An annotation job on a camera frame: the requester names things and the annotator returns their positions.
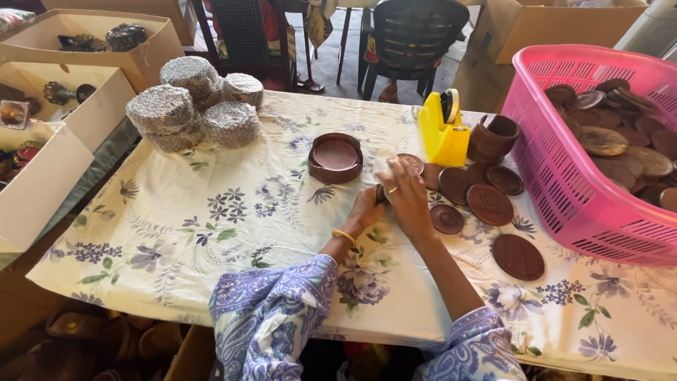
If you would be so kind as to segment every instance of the yellow tape dispenser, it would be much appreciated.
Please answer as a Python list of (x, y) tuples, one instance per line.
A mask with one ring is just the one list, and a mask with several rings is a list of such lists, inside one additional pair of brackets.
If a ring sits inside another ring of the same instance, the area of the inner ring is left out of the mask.
[(418, 113), (418, 124), (431, 163), (452, 167), (465, 165), (470, 128), (463, 126), (459, 104), (455, 89), (442, 94), (432, 92)]

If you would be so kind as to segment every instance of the gray floor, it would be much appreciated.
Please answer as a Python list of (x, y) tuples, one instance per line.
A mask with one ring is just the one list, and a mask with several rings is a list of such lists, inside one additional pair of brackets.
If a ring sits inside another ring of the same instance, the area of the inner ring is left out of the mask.
[[(318, 59), (312, 60), (313, 79), (326, 86), (323, 96), (332, 96), (337, 98), (362, 99), (362, 95), (357, 92), (357, 58), (359, 47), (359, 25), (362, 20), (362, 10), (353, 9), (350, 17), (350, 27), (348, 29), (348, 40), (346, 43), (345, 57), (343, 60), (343, 72), (341, 74), (341, 84), (336, 84), (336, 74), (339, 69), (339, 45), (341, 44), (341, 34), (343, 33), (343, 22), (345, 20), (345, 9), (337, 9), (331, 17), (334, 31), (329, 38), (318, 49)], [(301, 14), (287, 14), (287, 20), (296, 30), (297, 42), (297, 64), (302, 79), (307, 78), (305, 45), (303, 43), (303, 23)], [(472, 28), (466, 25), (463, 29), (466, 36), (470, 35)], [(442, 58), (442, 64), (437, 68), (433, 91), (443, 92), (451, 87), (454, 75), (458, 69), (458, 63), (465, 53), (466, 43), (457, 41), (453, 44), (449, 53)], [(378, 77), (372, 101), (378, 100), (378, 95), (385, 88), (387, 79)], [(422, 104), (424, 99), (416, 93), (415, 81), (398, 81), (398, 98), (400, 104)]]

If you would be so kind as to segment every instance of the chair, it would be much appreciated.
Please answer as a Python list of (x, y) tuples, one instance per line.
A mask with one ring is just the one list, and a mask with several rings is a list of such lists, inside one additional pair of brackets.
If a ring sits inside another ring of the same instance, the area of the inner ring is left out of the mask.
[[(360, 33), (357, 90), (371, 100), (376, 76), (418, 81), (417, 92), (427, 98), (433, 89), (440, 59), (468, 22), (468, 8), (454, 0), (382, 0), (374, 8), (374, 27), (365, 9)], [(365, 61), (369, 44), (375, 58)]]
[(259, 0), (212, 0), (214, 19), (218, 23), (227, 50), (217, 49), (201, 0), (192, 0), (198, 16), (207, 52), (186, 52), (209, 60), (222, 77), (230, 73), (246, 73), (263, 81), (268, 77), (282, 79), (284, 91), (296, 90), (296, 62), (290, 59), (284, 0), (269, 0), (278, 19), (279, 56), (269, 48), (265, 38), (263, 14)]

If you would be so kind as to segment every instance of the woman's right hand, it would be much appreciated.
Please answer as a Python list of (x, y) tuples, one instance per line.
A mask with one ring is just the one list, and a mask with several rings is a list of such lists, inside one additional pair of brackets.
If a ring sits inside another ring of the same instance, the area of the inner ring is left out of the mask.
[(392, 176), (381, 172), (374, 175), (383, 183), (399, 228), (414, 245), (422, 239), (434, 237), (423, 179), (402, 159), (388, 159), (388, 166)]

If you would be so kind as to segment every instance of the woman's left hand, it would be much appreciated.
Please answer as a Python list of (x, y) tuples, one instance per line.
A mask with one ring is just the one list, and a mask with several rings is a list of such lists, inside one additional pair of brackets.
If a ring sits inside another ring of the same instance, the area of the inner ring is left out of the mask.
[(376, 204), (376, 185), (361, 189), (341, 230), (358, 238), (365, 229), (378, 222), (383, 212), (385, 205)]

